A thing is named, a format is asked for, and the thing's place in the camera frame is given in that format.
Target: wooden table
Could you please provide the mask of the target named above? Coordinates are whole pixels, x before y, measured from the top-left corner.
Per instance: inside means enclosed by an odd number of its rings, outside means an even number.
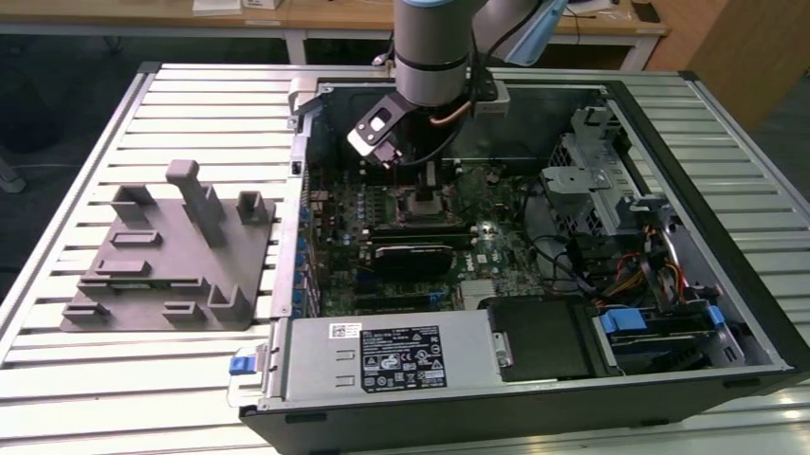
[[[290,61],[307,63],[309,38],[387,40],[393,0],[285,0],[279,9],[194,16],[193,0],[2,0],[0,32],[52,35],[282,38]],[[622,0],[622,11],[630,11]],[[664,24],[565,17],[553,44],[626,46],[622,69],[645,68]]]

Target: table leg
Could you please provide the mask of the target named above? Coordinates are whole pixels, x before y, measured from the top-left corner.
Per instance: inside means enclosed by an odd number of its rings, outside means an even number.
[[[656,50],[658,44],[658,36],[640,36],[636,41],[636,46],[629,51],[625,61],[622,62],[624,71],[644,71],[648,66],[648,60]]]
[[[283,39],[287,42],[287,55],[291,64],[307,64],[307,49],[305,40],[307,32],[305,30],[285,30]]]

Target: gray carpet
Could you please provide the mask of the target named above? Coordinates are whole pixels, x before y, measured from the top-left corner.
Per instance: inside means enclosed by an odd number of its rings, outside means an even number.
[[[0,65],[22,71],[38,88],[60,140],[30,155],[3,153],[14,166],[80,166],[145,61],[213,64],[285,64],[281,40],[125,38],[113,53],[99,37],[0,35]],[[307,42],[313,64],[367,64],[383,42]],[[754,136],[777,165],[810,195],[810,80],[802,80]],[[78,167],[23,168],[28,189],[0,192],[0,298],[12,285],[62,202]]]

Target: blue latch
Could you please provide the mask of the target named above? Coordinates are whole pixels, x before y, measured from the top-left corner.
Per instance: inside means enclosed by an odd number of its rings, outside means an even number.
[[[229,373],[231,376],[241,376],[243,374],[254,374],[257,372],[257,356],[246,355],[242,357],[231,358],[231,367]]]
[[[298,289],[293,290],[293,303],[301,304],[305,301],[305,292]]]
[[[602,329],[608,334],[625,330],[646,330],[648,323],[642,312],[636,308],[622,308],[618,310],[608,310],[600,316]]]
[[[718,305],[709,305],[709,317],[714,323],[714,328],[720,329],[725,324],[725,317],[724,313],[721,313],[721,308],[718,308]]]

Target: slotted metal surface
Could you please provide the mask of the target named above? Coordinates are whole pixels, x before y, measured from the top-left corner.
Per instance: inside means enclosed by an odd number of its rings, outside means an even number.
[[[257,325],[239,333],[63,334],[75,292],[122,183],[162,182],[174,158],[202,163],[222,197],[259,190],[283,204],[287,90],[297,77],[383,77],[366,68],[166,64],[139,75],[20,280],[0,307],[3,453],[274,453],[226,401],[231,353],[267,338],[279,246],[267,249]],[[806,207],[762,153],[729,132],[720,108],[676,74],[502,70],[520,79],[621,79],[644,106],[780,304],[810,336]],[[638,163],[649,186],[657,182]],[[279,230],[274,241],[283,241]],[[246,384],[258,388],[258,382]],[[398,452],[808,453],[810,389],[737,400],[664,427],[419,447]]]

